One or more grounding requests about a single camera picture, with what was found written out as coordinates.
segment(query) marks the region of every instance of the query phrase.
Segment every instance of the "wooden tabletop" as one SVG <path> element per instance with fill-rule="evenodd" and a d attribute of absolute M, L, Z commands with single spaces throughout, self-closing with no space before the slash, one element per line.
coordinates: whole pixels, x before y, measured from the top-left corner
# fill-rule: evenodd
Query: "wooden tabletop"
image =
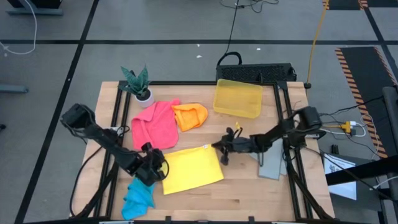
<path fill-rule="evenodd" d="M 103 82 L 101 86 L 95 115 L 96 122 L 103 128 L 107 128 L 111 124 L 117 86 L 118 82 Z M 303 83 L 291 82 L 288 83 L 288 86 L 292 107 L 299 109 L 307 106 L 308 101 Z M 216 88 L 214 85 L 153 85 L 150 88 L 157 101 L 170 101 L 179 98 L 181 104 L 200 103 L 208 109 L 208 118 L 203 126 L 184 133 L 178 131 L 177 145 L 172 149 L 163 150 L 165 154 L 216 142 L 220 140 L 221 135 L 225 134 L 226 128 L 234 128 L 236 122 L 243 127 L 242 136 L 244 137 L 254 133 L 266 133 L 278 122 L 274 91 L 271 86 L 263 87 L 262 111 L 260 116 L 255 119 L 216 113 L 213 110 L 213 97 Z M 121 100 L 118 125 L 121 122 L 124 97 L 125 93 Z M 280 91 L 280 97 L 284 109 L 282 91 Z M 132 97 L 127 125 L 131 125 L 131 120 L 141 110 Z M 309 148 L 318 150 L 316 140 L 308 139 L 307 144 Z M 125 135 L 123 146 L 132 149 L 131 132 Z M 97 148 L 97 143 L 89 141 L 84 160 Z M 334 217 L 320 156 L 308 150 L 302 150 L 301 153 L 309 191 L 325 211 Z M 104 154 L 105 150 L 101 150 L 81 172 L 73 200 L 75 213 L 86 205 L 98 188 Z M 287 176 L 280 175 L 279 180 L 259 178 L 257 176 L 257 161 L 247 154 L 230 154 L 229 165 L 221 165 L 221 169 L 224 180 L 175 194 L 163 195 L 162 183 L 156 183 L 155 208 L 149 208 L 147 215 L 139 217 L 137 220 L 164 220 L 165 216 L 171 216 L 172 220 L 247 221 L 248 216 L 254 216 L 256 221 L 294 220 Z M 121 209 L 124 205 L 123 197 L 127 194 L 127 186 L 131 181 L 130 175 L 119 170 L 112 212 L 113 220 L 123 219 L 121 216 Z M 302 217 L 305 217 L 303 197 L 298 187 L 297 194 Z M 108 199 L 108 192 L 104 193 L 103 198 L 101 214 L 104 214 L 104 204 Z"/>

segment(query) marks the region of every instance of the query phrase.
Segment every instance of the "metal stand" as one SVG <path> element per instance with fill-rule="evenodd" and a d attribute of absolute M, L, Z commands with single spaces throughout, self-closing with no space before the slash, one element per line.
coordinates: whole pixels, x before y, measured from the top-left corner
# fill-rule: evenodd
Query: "metal stand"
<path fill-rule="evenodd" d="M 26 0 L 32 6 L 32 9 L 36 15 L 50 15 L 50 16 L 62 16 L 62 9 L 41 9 L 35 6 L 31 0 Z M 19 2 L 24 6 L 23 8 L 14 8 L 10 10 L 6 10 L 6 12 L 10 15 L 15 14 L 32 14 L 32 10 L 30 10 L 29 5 L 25 2 L 25 0 L 19 0 Z"/>
<path fill-rule="evenodd" d="M 29 90 L 26 86 L 0 84 L 0 93 L 27 93 L 27 92 L 29 92 Z"/>

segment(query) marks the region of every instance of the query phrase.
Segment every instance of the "white paper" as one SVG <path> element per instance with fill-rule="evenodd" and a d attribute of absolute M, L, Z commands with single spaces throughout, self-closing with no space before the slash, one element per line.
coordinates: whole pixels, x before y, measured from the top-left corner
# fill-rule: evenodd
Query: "white paper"
<path fill-rule="evenodd" d="M 348 169 L 355 166 L 355 163 L 346 161 L 344 159 L 337 158 L 335 156 L 331 156 L 325 154 L 325 157 L 332 160 L 334 163 L 338 164 L 340 167 L 344 169 Z M 325 174 L 329 174 L 332 172 L 336 172 L 341 170 L 338 166 L 334 165 L 328 159 L 324 159 L 323 166 L 325 169 Z M 356 182 L 348 182 L 345 184 L 336 184 L 329 186 L 329 192 L 332 194 L 340 195 L 342 197 L 350 198 L 356 200 Z"/>

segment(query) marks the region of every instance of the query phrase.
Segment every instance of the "black metal frame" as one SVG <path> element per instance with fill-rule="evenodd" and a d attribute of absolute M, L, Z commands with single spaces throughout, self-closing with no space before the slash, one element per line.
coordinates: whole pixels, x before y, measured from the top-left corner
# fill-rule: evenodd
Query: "black metal frame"
<path fill-rule="evenodd" d="M 120 81 L 119 84 L 125 84 L 125 81 Z M 151 85 L 216 85 L 216 81 L 190 81 L 190 82 L 178 82 L 178 81 L 154 81 L 151 82 Z M 275 94 L 275 103 L 276 103 L 276 108 L 277 108 L 277 114 L 278 114 L 278 119 L 282 120 L 284 118 L 283 111 L 282 111 L 282 104 L 280 101 L 280 95 L 279 95 L 279 89 L 282 89 L 283 94 L 284 94 L 284 100 L 287 108 L 287 114 L 290 115 L 292 114 L 292 108 L 290 104 L 290 97 L 289 97 L 289 90 L 287 88 L 287 83 L 286 82 L 278 82 L 278 83 L 261 83 L 258 85 L 263 85 L 263 86 L 272 86 L 274 89 L 274 94 Z M 116 94 L 116 100 L 115 100 L 115 106 L 114 106 L 114 111 L 113 111 L 113 117 L 112 117 L 112 122 L 111 125 L 115 126 L 117 123 L 118 119 L 118 114 L 119 114 L 119 109 L 120 109 L 120 102 L 121 102 L 121 97 L 122 97 L 122 91 L 118 90 Z M 130 97 L 131 95 L 126 93 L 126 100 L 124 103 L 124 109 L 123 109 L 123 115 L 122 115 L 122 121 L 121 121 L 121 126 L 126 124 L 127 120 L 127 114 L 129 111 L 129 102 L 130 102 Z M 287 161 L 291 161 L 292 158 L 289 153 L 286 155 Z M 306 181 L 305 181 L 305 174 L 304 174 L 304 169 L 303 169 L 303 164 L 302 164 L 302 158 L 300 151 L 295 151 L 295 156 L 296 156 L 296 162 L 297 162 L 297 170 L 300 176 L 300 180 L 303 182 L 305 186 Z M 101 177 L 103 175 L 106 176 L 109 168 L 109 162 L 110 162 L 110 155 L 104 157 L 104 164 L 103 164 L 103 169 L 101 173 Z M 67 224 L 67 223 L 84 223 L 84 224 L 89 224 L 89 223 L 100 223 L 100 222 L 106 222 L 106 221 L 112 221 L 111 220 L 111 214 L 112 214 L 112 207 L 113 207 L 113 200 L 114 200 L 114 193 L 116 190 L 116 182 L 117 182 L 117 176 L 112 180 L 111 186 L 109 188 L 109 197 L 108 197 L 108 203 L 106 206 L 106 213 L 105 216 L 100 216 L 100 210 L 102 206 L 102 198 L 99 200 L 98 204 L 95 207 L 95 212 L 93 214 L 93 217 L 91 218 L 72 218 L 72 219 L 67 219 L 67 220 L 54 220 L 54 221 L 45 221 L 45 222 L 35 222 L 35 224 Z M 300 214 L 300 205 L 299 205 L 299 200 L 297 197 L 297 190 L 296 190 L 296 183 L 294 182 L 293 178 L 291 175 L 289 175 L 289 186 L 290 186 L 290 193 L 292 197 L 292 205 L 293 205 L 293 211 L 294 211 L 294 217 L 295 217 L 295 222 L 300 222 L 300 223 L 336 223 L 336 220 L 319 220 L 319 219 L 313 219 L 312 215 L 312 208 L 307 199 L 304 197 L 304 203 L 305 203 L 305 209 L 306 209 L 306 218 L 302 218 Z M 179 224 L 192 224 L 192 223 L 203 223 L 203 221 L 172 221 L 172 217 L 166 216 L 165 220 L 136 220 L 134 223 L 137 224 L 146 224 L 146 223 L 159 223 L 159 224 L 171 224 L 171 223 L 179 223 Z M 261 224 L 266 224 L 266 223 L 274 223 L 274 222 L 256 222 L 254 217 L 248 217 L 248 222 L 237 222 L 237 221 L 206 221 L 205 223 L 214 223 L 214 224 L 227 224 L 227 223 L 235 223 L 235 224 L 240 224 L 240 223 L 261 223 Z M 347 223 L 347 224 L 354 224 L 351 222 L 338 222 L 340 224 Z"/>

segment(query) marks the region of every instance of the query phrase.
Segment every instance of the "yellow plastic bin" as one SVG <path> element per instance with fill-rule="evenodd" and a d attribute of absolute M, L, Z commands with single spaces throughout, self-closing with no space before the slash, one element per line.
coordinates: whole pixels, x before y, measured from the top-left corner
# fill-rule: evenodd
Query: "yellow plastic bin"
<path fill-rule="evenodd" d="M 261 101 L 261 86 L 219 79 L 213 109 L 219 113 L 257 118 L 261 113 Z"/>

